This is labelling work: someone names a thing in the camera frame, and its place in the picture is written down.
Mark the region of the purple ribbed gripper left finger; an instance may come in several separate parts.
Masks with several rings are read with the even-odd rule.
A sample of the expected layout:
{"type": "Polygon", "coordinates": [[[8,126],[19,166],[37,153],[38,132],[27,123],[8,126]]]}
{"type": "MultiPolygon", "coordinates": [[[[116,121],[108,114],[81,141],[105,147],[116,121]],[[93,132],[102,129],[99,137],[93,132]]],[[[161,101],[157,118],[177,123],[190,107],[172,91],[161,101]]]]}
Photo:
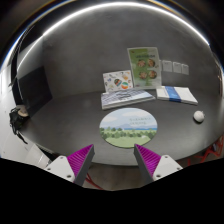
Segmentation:
{"type": "Polygon", "coordinates": [[[94,145],[91,144],[69,156],[59,156],[45,170],[82,186],[94,155],[94,145]]]}

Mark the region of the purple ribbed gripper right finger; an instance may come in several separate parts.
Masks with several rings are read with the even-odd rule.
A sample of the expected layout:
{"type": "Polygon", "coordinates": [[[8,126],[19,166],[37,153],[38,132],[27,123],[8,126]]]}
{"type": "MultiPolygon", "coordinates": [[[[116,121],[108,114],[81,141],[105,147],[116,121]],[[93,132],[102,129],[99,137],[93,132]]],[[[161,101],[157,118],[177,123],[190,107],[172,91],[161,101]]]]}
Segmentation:
{"type": "Polygon", "coordinates": [[[169,155],[160,156],[138,144],[134,145],[134,155],[145,183],[152,183],[182,169],[169,155]]]}

